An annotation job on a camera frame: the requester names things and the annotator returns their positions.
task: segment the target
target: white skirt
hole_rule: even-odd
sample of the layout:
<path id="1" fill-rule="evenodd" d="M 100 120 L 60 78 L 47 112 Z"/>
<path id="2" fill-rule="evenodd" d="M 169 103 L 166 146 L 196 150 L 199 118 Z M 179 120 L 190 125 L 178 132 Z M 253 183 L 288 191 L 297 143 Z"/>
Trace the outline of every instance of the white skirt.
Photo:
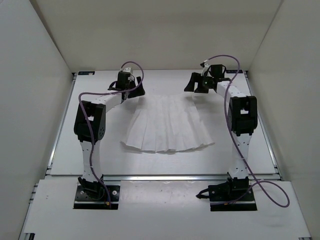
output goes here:
<path id="1" fill-rule="evenodd" d="M 122 142 L 148 152 L 181 152 L 214 144 L 193 97 L 148 95 L 139 97 Z"/>

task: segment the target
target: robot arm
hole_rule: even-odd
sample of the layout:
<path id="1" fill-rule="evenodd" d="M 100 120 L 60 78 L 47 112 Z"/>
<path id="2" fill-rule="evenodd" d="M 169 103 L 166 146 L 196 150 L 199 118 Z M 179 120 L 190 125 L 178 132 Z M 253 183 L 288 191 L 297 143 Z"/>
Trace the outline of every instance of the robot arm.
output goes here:
<path id="1" fill-rule="evenodd" d="M 184 91 L 208 93 L 209 89 L 213 89 L 223 98 L 226 97 L 228 127 L 243 157 L 248 159 L 250 140 L 258 125 L 256 97 L 246 96 L 234 85 L 231 85 L 226 93 L 230 79 L 225 78 L 225 74 L 222 72 L 222 65 L 211 65 L 209 68 L 208 65 L 203 62 L 201 66 L 203 67 L 202 73 L 193 72 Z M 209 69 L 211 76 L 206 75 Z M 239 196 L 247 192 L 249 187 L 247 167 L 236 147 L 232 145 L 232 162 L 227 172 L 227 181 L 218 185 L 210 185 L 207 189 L 201 191 L 197 195 L 197 198 L 209 198 L 216 209 L 219 203 L 238 199 Z M 202 195 L 202 193 L 205 192 L 209 192 L 209 195 Z M 252 199 L 254 200 L 253 193 L 248 194 L 243 201 L 250 202 Z"/>
<path id="2" fill-rule="evenodd" d="M 217 83 L 216 93 L 225 97 L 227 81 Z M 249 144 L 254 130 L 258 125 L 257 99 L 246 96 L 234 85 L 231 85 L 226 95 L 228 108 L 228 125 L 243 157 L 248 159 Z M 232 145 L 232 164 L 228 174 L 232 179 L 247 179 L 248 170 L 236 147 Z"/>
<path id="3" fill-rule="evenodd" d="M 94 149 L 90 163 L 90 153 L 92 149 L 92 138 L 90 135 L 88 123 L 85 115 L 78 106 L 74 133 L 77 135 L 82 148 L 83 155 L 83 175 L 78 178 L 85 193 L 92 199 L 100 199 L 104 195 L 104 186 L 97 181 L 97 178 L 102 180 L 103 174 L 100 166 L 100 142 L 106 131 L 106 113 L 115 106 L 121 104 L 128 98 L 134 98 L 145 94 L 143 85 L 141 84 L 136 89 L 130 92 L 123 92 L 121 94 L 112 94 L 115 91 L 130 90 L 136 87 L 135 79 L 132 75 L 131 67 L 127 67 L 118 73 L 117 81 L 113 82 L 109 87 L 110 95 L 101 95 L 94 101 L 81 101 L 93 131 Z"/>

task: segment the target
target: white table surface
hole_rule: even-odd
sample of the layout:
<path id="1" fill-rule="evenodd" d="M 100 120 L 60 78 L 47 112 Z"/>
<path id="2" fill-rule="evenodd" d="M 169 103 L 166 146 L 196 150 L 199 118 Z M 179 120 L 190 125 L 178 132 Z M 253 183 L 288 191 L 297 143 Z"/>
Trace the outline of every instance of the white table surface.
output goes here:
<path id="1" fill-rule="evenodd" d="M 199 70 L 146 70 L 143 87 L 146 94 L 175 95 L 184 92 L 192 72 Z M 81 92 L 104 92 L 117 79 L 118 71 L 96 71 L 95 75 L 78 75 L 53 159 L 52 175 L 82 175 L 83 157 L 73 128 Z M 250 91 L 243 73 L 234 80 L 243 93 Z M 231 164 L 232 141 L 224 117 L 223 97 L 213 90 L 194 94 L 195 105 L 214 145 L 193 152 L 175 154 L 146 153 L 123 146 L 137 99 L 130 99 L 106 114 L 106 132 L 101 141 L 101 170 L 105 175 L 224 175 Z M 83 96 L 92 101 L 96 96 Z M 249 164 L 256 174 L 274 174 L 275 169 L 266 140 L 258 124 L 249 147 Z"/>
<path id="2" fill-rule="evenodd" d="M 208 199 L 195 195 L 206 181 L 122 181 L 118 210 L 73 209 L 76 177 L 41 180 L 26 220 L 34 240 L 298 240 L 310 237 L 290 182 L 288 208 L 274 205 L 253 188 L 257 211 L 210 212 Z M 273 185 L 268 193 L 286 198 Z"/>

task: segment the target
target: white panel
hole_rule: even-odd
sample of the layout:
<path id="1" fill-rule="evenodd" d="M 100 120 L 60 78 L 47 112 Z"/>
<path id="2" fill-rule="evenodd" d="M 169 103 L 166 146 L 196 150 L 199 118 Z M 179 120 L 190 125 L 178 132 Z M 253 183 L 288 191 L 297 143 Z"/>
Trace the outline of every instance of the white panel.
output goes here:
<path id="1" fill-rule="evenodd" d="M 31 0 L 74 72 L 197 69 L 217 54 L 247 70 L 281 0 Z M 224 60 L 228 67 L 236 67 Z"/>
<path id="2" fill-rule="evenodd" d="M 28 0 L 0 3 L 0 239 L 16 240 L 72 75 Z"/>
<path id="3" fill-rule="evenodd" d="M 181 94 L 194 71 L 200 72 L 200 70 L 147 70 L 143 87 L 146 94 Z M 96 71 L 95 75 L 77 76 L 51 174 L 79 176 L 83 174 L 80 142 L 74 134 L 79 105 L 78 95 L 82 92 L 105 91 L 117 79 L 117 73 L 117 71 Z M 133 74 L 139 76 L 140 73 L 134 71 Z M 243 73 L 236 77 L 234 84 L 243 93 L 250 94 Z M 195 105 L 215 142 L 214 145 L 175 154 L 140 152 L 124 147 L 120 141 L 127 134 L 128 125 L 137 106 L 137 99 L 130 99 L 106 114 L 106 130 L 100 148 L 102 173 L 105 175 L 226 174 L 231 165 L 232 140 L 225 120 L 223 97 L 213 90 L 209 94 L 188 94 L 195 96 Z M 92 101 L 96 97 L 85 95 L 83 99 Z M 275 173 L 260 125 L 253 134 L 248 161 L 254 173 Z"/>
<path id="4" fill-rule="evenodd" d="M 258 211 L 210 212 L 208 199 L 195 195 L 205 181 L 122 181 L 118 210 L 73 209 L 76 178 L 42 180 L 26 222 L 34 240 L 298 240 L 309 237 L 290 182 L 277 182 L 288 193 L 288 208 L 275 206 L 254 187 Z M 265 189 L 280 203 L 285 196 Z"/>
<path id="5" fill-rule="evenodd" d="M 315 239 L 320 239 L 319 13 L 319 1 L 284 1 L 249 71 L 280 170 L 292 181 Z"/>

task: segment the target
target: black mounting plate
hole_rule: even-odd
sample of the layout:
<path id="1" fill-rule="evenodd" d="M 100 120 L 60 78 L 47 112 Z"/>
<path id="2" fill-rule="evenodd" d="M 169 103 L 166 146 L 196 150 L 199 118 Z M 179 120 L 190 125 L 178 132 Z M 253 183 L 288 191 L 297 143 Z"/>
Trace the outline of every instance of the black mounting plate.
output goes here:
<path id="1" fill-rule="evenodd" d="M 98 209 L 98 210 L 117 210 L 119 207 L 120 186 L 106 185 L 110 193 L 111 205 L 107 205 L 106 197 L 102 196 L 100 199 L 90 198 L 84 191 L 83 187 L 78 184 L 74 197 L 74 209 Z"/>
<path id="2" fill-rule="evenodd" d="M 247 190 L 242 191 L 231 191 L 231 194 L 226 194 L 225 188 L 222 184 L 209 185 L 209 200 L 210 200 L 210 211 L 211 212 L 238 212 L 238 211 L 257 211 L 257 205 L 255 201 L 254 191 L 251 189 L 249 192 Z M 244 195 L 241 199 L 235 203 L 229 204 L 218 204 L 214 203 L 228 202 L 238 199 Z"/>

